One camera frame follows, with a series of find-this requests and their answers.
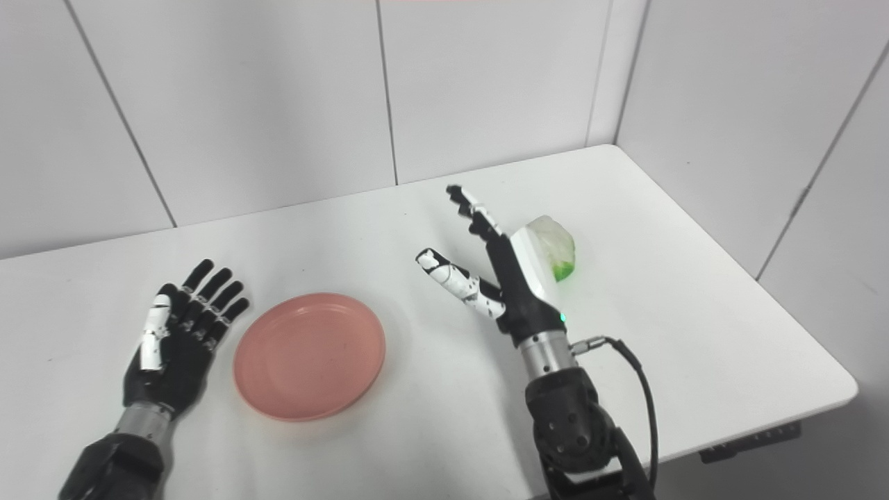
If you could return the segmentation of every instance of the metal wrist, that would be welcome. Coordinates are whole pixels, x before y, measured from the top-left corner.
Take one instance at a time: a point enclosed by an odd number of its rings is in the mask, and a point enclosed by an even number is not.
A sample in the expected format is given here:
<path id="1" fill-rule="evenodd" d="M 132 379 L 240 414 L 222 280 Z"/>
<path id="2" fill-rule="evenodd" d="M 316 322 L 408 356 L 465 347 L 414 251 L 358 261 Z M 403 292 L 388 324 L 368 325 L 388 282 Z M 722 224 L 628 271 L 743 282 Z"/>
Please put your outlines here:
<path id="1" fill-rule="evenodd" d="M 561 330 L 532 335 L 518 345 L 518 350 L 522 353 L 531 380 L 578 366 L 571 354 L 568 336 Z"/>
<path id="2" fill-rule="evenodd" d="M 166 407 L 147 401 L 136 401 L 126 407 L 115 434 L 131 434 L 149 440 L 159 447 L 168 442 L 172 414 Z"/>

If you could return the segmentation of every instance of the robotic arm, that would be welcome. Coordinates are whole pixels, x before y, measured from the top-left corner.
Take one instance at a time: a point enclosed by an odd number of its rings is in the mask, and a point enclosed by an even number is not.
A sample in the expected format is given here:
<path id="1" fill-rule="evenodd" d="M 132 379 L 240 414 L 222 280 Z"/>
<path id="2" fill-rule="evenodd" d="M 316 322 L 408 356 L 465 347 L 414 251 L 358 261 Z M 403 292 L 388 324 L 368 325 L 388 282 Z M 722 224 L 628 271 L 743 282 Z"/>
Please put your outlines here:
<path id="1" fill-rule="evenodd" d="M 611 344 L 633 365 L 643 381 L 653 424 L 653 405 L 641 365 L 621 341 L 598 337 L 571 345 L 565 316 L 558 309 L 558 292 L 552 271 L 537 236 L 522 228 L 508 237 L 488 211 L 460 186 L 448 186 L 458 214 L 469 218 L 469 232 L 485 242 L 501 288 L 472 275 L 431 248 L 420 252 L 417 263 L 458 299 L 495 319 L 500 331 L 512 338 L 521 353 L 530 382 L 525 404 L 534 420 L 534 443 L 540 452 L 552 500 L 617 499 L 631 496 L 653 500 L 656 458 L 651 480 L 620 427 L 598 404 L 587 372 L 575 356 Z M 656 457 L 656 433 L 652 450 Z M 594 472 L 613 457 L 621 472 L 583 483 L 566 474 Z"/>
<path id="2" fill-rule="evenodd" d="M 213 263 L 204 260 L 182 287 L 164 285 L 148 310 L 138 350 L 124 376 L 124 414 L 116 428 L 81 453 L 60 500 L 150 500 L 164 474 L 171 424 L 204 388 L 213 351 L 249 302 L 229 269 L 196 293 Z"/>

